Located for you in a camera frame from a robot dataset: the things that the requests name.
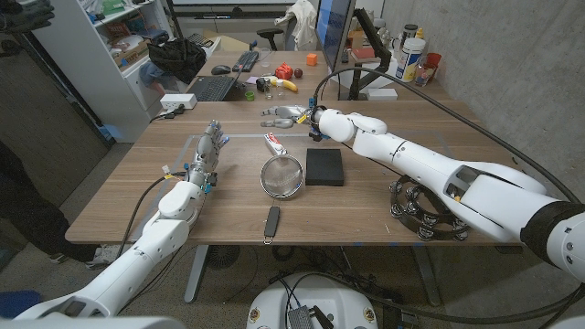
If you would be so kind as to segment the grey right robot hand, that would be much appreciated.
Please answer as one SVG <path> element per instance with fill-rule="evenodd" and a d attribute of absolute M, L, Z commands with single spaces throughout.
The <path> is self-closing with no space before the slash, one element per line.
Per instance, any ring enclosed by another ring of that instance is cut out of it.
<path fill-rule="evenodd" d="M 275 115 L 276 119 L 261 122 L 261 127 L 289 129 L 295 124 L 307 124 L 316 128 L 317 123 L 314 121 L 312 114 L 311 109 L 302 105 L 272 106 L 262 111 L 261 116 Z"/>

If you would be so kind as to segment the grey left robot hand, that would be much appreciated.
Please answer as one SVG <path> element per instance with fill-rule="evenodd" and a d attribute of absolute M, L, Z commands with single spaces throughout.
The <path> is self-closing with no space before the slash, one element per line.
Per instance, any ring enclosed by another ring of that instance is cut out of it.
<path fill-rule="evenodd" d="M 229 137 L 224 135 L 220 122 L 212 120 L 197 141 L 193 161 L 186 170 L 185 180 L 202 188 L 207 185 L 215 186 L 218 180 L 215 169 L 219 153 L 228 142 Z"/>

